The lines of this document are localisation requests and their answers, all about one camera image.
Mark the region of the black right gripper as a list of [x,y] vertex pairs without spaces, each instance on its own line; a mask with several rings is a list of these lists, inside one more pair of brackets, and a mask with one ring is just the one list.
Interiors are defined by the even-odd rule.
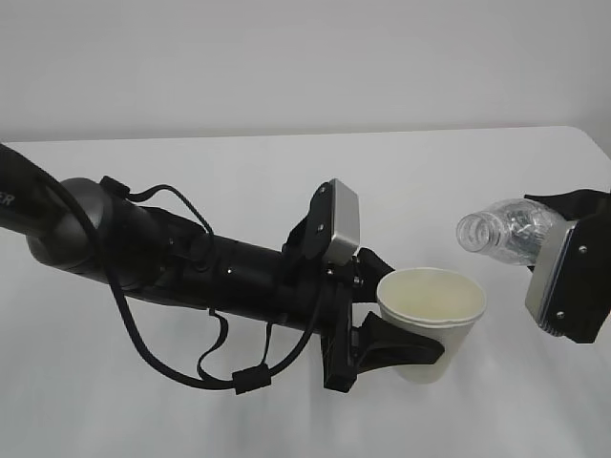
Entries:
[[551,298],[552,323],[576,344],[593,343],[610,314],[610,195],[578,189],[524,195],[577,223]]

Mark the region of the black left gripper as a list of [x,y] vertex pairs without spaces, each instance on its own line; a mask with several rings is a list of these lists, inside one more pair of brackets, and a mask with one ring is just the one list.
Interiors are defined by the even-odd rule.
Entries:
[[323,385],[348,392],[357,374],[400,365],[433,365],[442,343],[384,321],[369,312],[353,331],[353,303],[374,303],[379,282],[395,269],[369,248],[347,264],[286,252],[281,263],[281,323],[302,331],[281,360],[286,370],[314,334],[320,336]]

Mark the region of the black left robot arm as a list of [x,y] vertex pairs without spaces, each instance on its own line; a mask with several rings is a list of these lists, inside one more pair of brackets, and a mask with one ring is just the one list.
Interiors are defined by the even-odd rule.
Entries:
[[[374,369],[436,363],[443,344],[368,313],[352,322],[352,306],[373,302],[391,271],[360,244],[357,195],[342,181],[322,183],[305,217],[274,251],[221,237],[200,214],[190,219],[149,205],[149,188],[132,193],[111,177],[58,181],[9,147],[1,150],[1,225],[27,239],[40,263],[106,283],[139,356],[182,385],[242,394],[271,384],[321,338],[326,388],[351,389]],[[218,320],[217,344],[234,314],[302,333],[277,364],[260,362],[227,380],[203,369],[195,376],[159,360],[143,341],[128,301],[205,310]]]

